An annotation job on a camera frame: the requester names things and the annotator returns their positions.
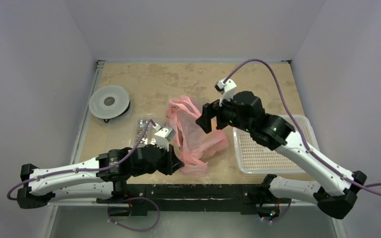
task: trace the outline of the white lid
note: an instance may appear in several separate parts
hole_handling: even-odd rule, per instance
[[[130,103],[129,93],[119,85],[100,88],[90,98],[88,108],[100,119],[112,119],[124,113]]]

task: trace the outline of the white basket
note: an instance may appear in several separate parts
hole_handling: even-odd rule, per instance
[[[280,115],[290,124],[294,125],[288,115]],[[309,119],[303,115],[294,115],[306,140],[316,149],[318,142],[310,125]],[[234,147],[240,170],[245,174],[296,174],[305,173],[294,162],[286,157],[270,151],[268,148],[254,142],[249,133],[233,128]]]

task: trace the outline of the cable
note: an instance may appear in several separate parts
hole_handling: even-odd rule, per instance
[[[123,163],[123,161],[125,161],[127,158],[129,158],[129,156],[132,155],[132,153],[137,149],[137,147],[139,146],[139,143],[140,141],[142,141],[142,139],[144,138],[144,135],[145,135],[145,132],[148,130],[148,126],[150,125],[150,123],[152,123],[153,125],[155,125],[154,121],[153,120],[148,120],[147,124],[145,125],[145,128],[144,128],[144,131],[142,132],[142,135],[139,137],[137,143],[132,147],[131,150],[129,150],[128,154],[125,155],[125,157],[123,157],[121,160],[117,161],[116,163],[112,164],[112,165],[109,165],[107,167],[103,167],[103,168],[98,168],[98,169],[87,169],[87,168],[77,168],[76,171],[77,172],[101,172],[101,171],[106,171],[106,170],[109,170],[113,167],[116,167],[118,166],[119,164]],[[68,173],[74,173],[73,170],[61,170],[61,171],[56,171],[56,172],[51,172],[51,173],[47,173],[47,174],[44,174],[44,175],[39,175],[37,176],[36,178],[29,178],[27,180],[24,180],[20,183],[18,183],[17,185],[15,185],[14,187],[12,187],[8,193],[6,194],[6,197],[9,199],[9,200],[12,200],[12,201],[16,201],[17,199],[15,197],[11,197],[11,193],[16,190],[18,187],[26,184],[26,183],[29,183],[29,182],[32,182],[36,179],[43,179],[45,177],[50,177],[50,176],[55,176],[55,175],[61,175],[61,174],[68,174]]]
[[[281,87],[278,83],[278,80],[277,80],[277,77],[275,76],[275,73],[274,71],[272,70],[271,66],[269,66],[265,61],[261,60],[261,59],[248,59],[247,61],[244,61],[243,63],[241,63],[239,66],[237,66],[224,80],[223,80],[223,83],[226,83],[226,81],[228,79],[230,79],[230,77],[239,69],[241,68],[243,65],[249,63],[249,62],[253,62],[253,61],[256,61],[256,62],[260,62],[262,64],[264,64],[268,69],[269,71],[271,72],[272,74],[272,77],[274,78],[274,81],[275,81],[275,85],[277,86],[277,89],[278,89],[278,93],[280,94],[280,98],[281,98],[281,101],[283,103],[283,106],[284,106],[284,109],[285,111],[287,112],[288,116],[291,118],[291,120],[293,121],[294,125],[296,126],[297,128],[297,131],[300,133],[300,136],[302,138],[302,141],[303,141],[303,144],[305,145],[307,151],[315,158],[317,159],[321,164],[323,164],[325,167],[327,167],[328,169],[330,169],[331,171],[333,171],[334,173],[336,173],[338,176],[341,177],[341,179],[344,179],[346,181],[348,181],[349,183],[367,191],[367,192],[371,192],[373,194],[376,194],[376,195],[379,195],[381,196],[381,192],[377,191],[377,190],[374,190],[374,189],[370,189],[371,187],[377,187],[377,186],[381,186],[381,182],[379,183],[372,183],[372,184],[368,184],[368,185],[361,185],[355,181],[353,181],[352,179],[349,179],[347,176],[345,176],[344,174],[342,174],[340,171],[338,171],[337,169],[335,169],[334,167],[332,167],[330,164],[328,164],[326,161],[324,161],[320,156],[318,156],[315,152],[311,151],[310,149],[310,146],[306,140],[306,137],[305,135],[303,134],[302,130],[300,129],[300,126],[299,124],[297,123],[297,121],[294,119],[293,115],[291,114],[290,110],[288,109],[287,107],[287,104],[285,103],[285,100],[284,100],[284,96],[282,94],[282,91],[281,91]]]
[[[107,217],[109,218],[107,220],[107,222],[111,222],[115,225],[118,225],[120,227],[123,227],[123,228],[128,229],[128,230],[133,231],[133,232],[147,232],[147,231],[151,230],[152,228],[154,228],[158,224],[158,222],[160,221],[161,214],[160,214],[160,208],[157,206],[157,204],[153,200],[148,199],[146,197],[133,197],[133,198],[128,198],[126,200],[123,200],[122,202],[129,202],[129,201],[138,200],[138,199],[148,201],[149,203],[154,205],[155,209],[157,210],[157,220],[151,226],[149,226],[147,228],[143,228],[143,229],[137,229],[137,228],[132,228],[132,227],[128,227],[128,226],[125,226],[123,224],[120,224],[119,222],[113,220],[110,217],[109,208],[107,208]]]

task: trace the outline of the perforated basket bottom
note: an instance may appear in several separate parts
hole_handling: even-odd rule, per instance
[[[291,124],[292,121],[288,116],[281,116]],[[302,115],[294,115],[297,123],[306,136],[306,140],[315,148],[318,147],[315,134],[310,126],[309,120]],[[265,173],[303,173],[294,162],[286,157],[270,151],[268,148],[256,144],[249,133],[234,129],[236,157],[238,159],[239,168],[248,174],[265,174]]]

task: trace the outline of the clear plastic tray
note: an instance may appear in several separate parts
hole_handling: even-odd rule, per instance
[[[280,115],[290,124],[294,125],[288,115]],[[294,115],[306,140],[316,149],[318,142],[310,125],[309,119],[303,115]],[[297,174],[304,171],[291,160],[270,151],[268,148],[256,144],[249,133],[233,128],[234,146],[239,168],[246,174]]]

